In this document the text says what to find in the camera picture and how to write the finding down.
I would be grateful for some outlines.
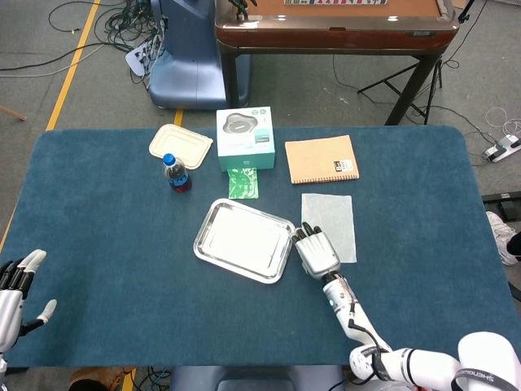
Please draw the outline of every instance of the stainless steel tray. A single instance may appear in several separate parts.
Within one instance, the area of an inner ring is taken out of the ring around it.
[[[215,201],[194,241],[197,257],[261,283],[276,283],[291,250],[291,222],[238,202]]]

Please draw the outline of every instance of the brown notebook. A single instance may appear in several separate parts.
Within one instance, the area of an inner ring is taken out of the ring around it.
[[[349,136],[286,142],[291,183],[358,179],[357,161]]]

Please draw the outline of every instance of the green packet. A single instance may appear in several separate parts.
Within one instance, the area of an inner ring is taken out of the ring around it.
[[[229,169],[228,198],[231,200],[250,200],[259,198],[256,169]]]

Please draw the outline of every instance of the white robotic arm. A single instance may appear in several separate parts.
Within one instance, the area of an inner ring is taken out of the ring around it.
[[[22,324],[25,299],[34,275],[43,263],[46,252],[34,250],[26,258],[10,261],[0,267],[0,385],[7,369],[3,355],[18,340],[47,323],[55,311],[56,300],[47,303],[35,319]]]
[[[519,360],[511,344],[497,334],[464,337],[458,346],[461,363],[443,353],[392,351],[373,328],[347,280],[339,274],[339,257],[320,227],[312,228],[303,222],[292,241],[306,273],[324,283],[323,292],[345,335],[363,344],[349,355],[353,373],[362,380],[358,384],[378,378],[439,391],[515,391],[521,387]]]

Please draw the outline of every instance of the product box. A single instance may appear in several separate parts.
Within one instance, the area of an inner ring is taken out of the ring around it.
[[[275,162],[271,110],[217,110],[217,155],[221,170],[272,169]]]

